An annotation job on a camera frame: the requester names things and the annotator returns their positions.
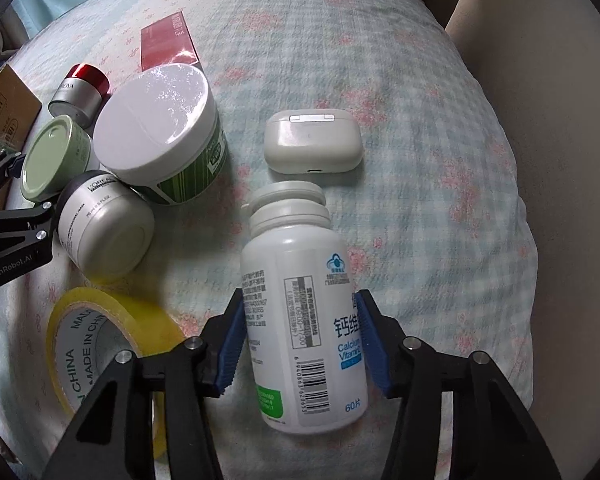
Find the silver screw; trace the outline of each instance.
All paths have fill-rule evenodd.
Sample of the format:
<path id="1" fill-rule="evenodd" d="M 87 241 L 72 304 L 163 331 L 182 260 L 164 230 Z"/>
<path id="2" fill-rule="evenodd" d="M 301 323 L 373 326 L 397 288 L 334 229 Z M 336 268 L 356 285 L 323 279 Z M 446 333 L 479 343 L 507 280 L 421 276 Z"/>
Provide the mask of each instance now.
<path id="1" fill-rule="evenodd" d="M 131 361 L 133 356 L 134 354 L 131 350 L 121 350 L 116 354 L 116 361 L 123 365 Z"/>
<path id="2" fill-rule="evenodd" d="M 491 358 L 487 352 L 474 352 L 474 361 L 479 365 L 485 365 L 491 361 Z"/>
<path id="3" fill-rule="evenodd" d="M 409 336 L 404 338 L 402 344 L 409 350 L 417 350 L 422 346 L 422 341 L 417 337 Z"/>
<path id="4" fill-rule="evenodd" d="M 184 346 L 189 350 L 195 350 L 202 346 L 202 339 L 196 336 L 190 337 L 184 342 Z"/>

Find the beige headboard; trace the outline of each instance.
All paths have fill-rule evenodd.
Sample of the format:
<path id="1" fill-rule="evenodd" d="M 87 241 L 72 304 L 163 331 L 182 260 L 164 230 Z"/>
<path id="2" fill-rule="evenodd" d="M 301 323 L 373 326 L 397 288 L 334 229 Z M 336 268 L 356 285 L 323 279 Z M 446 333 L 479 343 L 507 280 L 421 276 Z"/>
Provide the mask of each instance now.
<path id="1" fill-rule="evenodd" d="M 447 31 L 516 155 L 539 252 L 531 412 L 580 480 L 600 456 L 600 15 L 589 0 L 460 0 Z"/>

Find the tape roll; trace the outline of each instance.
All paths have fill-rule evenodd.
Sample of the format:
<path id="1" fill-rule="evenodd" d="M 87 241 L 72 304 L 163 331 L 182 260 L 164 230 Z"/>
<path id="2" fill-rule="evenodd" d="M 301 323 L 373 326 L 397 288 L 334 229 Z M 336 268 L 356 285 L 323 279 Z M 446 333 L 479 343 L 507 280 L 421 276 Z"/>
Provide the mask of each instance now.
<path id="1" fill-rule="evenodd" d="M 46 329 L 46 364 L 56 395 L 73 415 L 100 373 L 123 349 L 167 352 L 184 339 L 158 306 L 96 288 L 74 288 L 54 306 Z M 154 396 L 154 457 L 166 450 L 163 394 Z"/>

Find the barcode number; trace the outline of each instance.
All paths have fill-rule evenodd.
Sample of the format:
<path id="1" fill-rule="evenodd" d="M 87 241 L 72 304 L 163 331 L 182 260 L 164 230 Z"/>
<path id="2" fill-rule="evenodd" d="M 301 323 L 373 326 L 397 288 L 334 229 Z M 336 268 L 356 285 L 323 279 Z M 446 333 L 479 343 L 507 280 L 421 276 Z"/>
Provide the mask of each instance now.
<path id="1" fill-rule="evenodd" d="M 329 393 L 324 359 L 296 362 L 296 378 L 303 413 L 328 412 Z"/>

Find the red box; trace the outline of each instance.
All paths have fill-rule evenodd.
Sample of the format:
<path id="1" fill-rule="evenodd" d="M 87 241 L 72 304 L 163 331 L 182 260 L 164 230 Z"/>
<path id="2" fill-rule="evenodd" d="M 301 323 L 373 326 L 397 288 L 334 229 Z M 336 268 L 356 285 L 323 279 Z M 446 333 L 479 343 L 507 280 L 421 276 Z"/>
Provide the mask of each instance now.
<path id="1" fill-rule="evenodd" d="M 202 70 L 182 12 L 176 12 L 140 30 L 142 71 L 168 63 L 186 63 Z"/>

